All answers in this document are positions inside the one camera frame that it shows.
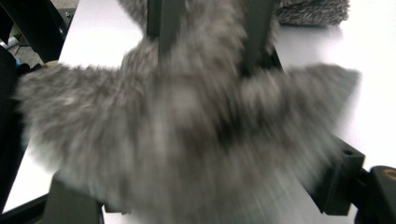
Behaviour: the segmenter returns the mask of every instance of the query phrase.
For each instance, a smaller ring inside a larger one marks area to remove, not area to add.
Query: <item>white table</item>
[[[351,0],[349,21],[327,29],[282,27],[276,50],[284,68],[311,63],[337,63],[362,72],[336,134],[366,155],[364,168],[396,167],[396,2]],[[70,66],[118,67],[122,56],[141,38],[135,24],[116,0],[80,0],[60,62]],[[48,192],[53,172],[35,163],[31,149],[10,193],[6,210]],[[349,217],[321,215],[306,193],[296,211],[283,214],[284,223],[353,223]],[[127,223],[125,217],[105,214],[106,224]]]

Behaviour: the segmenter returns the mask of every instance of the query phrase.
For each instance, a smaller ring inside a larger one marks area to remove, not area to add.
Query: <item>furry microphone windscreen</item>
[[[276,223],[288,190],[314,188],[337,159],[331,131],[359,75],[317,64],[241,78],[241,4],[193,1],[159,63],[144,38],[118,70],[23,77],[37,159],[142,223]]]

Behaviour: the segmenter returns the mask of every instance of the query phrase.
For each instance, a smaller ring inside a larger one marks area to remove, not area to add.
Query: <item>fluffy gray fur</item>
[[[304,1],[277,11],[279,22],[293,25],[339,25],[348,18],[349,0]]]
[[[336,157],[330,131],[358,76],[319,64],[241,79],[240,4],[191,5],[160,64],[144,40],[121,70],[24,77],[17,98],[37,157],[146,223],[269,221],[266,206],[297,181],[314,187]]]

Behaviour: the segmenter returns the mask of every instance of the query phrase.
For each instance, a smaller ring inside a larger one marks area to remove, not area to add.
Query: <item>fur windscreen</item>
[[[241,4],[191,3],[160,64],[144,39],[120,70],[58,65],[22,78],[37,158],[144,223],[269,222],[266,207],[298,182],[313,188],[336,159],[331,131],[358,73],[317,64],[241,78]]]

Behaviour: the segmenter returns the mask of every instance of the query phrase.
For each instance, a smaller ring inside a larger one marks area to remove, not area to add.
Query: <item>white surface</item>
[[[337,63],[360,70],[361,84],[337,134],[367,156],[366,169],[396,167],[396,2],[351,0],[351,5],[350,20],[340,27],[283,27],[276,50],[285,68]],[[140,38],[116,0],[80,0],[60,62],[118,67]],[[46,193],[50,176],[26,155],[6,209]],[[353,223],[355,211],[349,217],[322,216],[306,195],[298,204],[306,216],[290,211],[284,223]],[[105,215],[106,224],[128,223],[125,218]]]

